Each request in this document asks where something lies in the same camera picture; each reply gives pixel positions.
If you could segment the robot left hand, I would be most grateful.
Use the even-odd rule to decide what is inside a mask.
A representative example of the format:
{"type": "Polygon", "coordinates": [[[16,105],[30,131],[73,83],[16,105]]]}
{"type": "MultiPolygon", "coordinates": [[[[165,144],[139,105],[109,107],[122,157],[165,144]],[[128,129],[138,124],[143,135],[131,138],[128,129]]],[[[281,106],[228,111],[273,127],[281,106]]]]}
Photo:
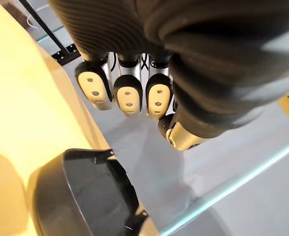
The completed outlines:
{"type": "Polygon", "coordinates": [[[100,110],[159,121],[188,150],[256,119],[289,91],[289,0],[53,0],[100,110]]]}

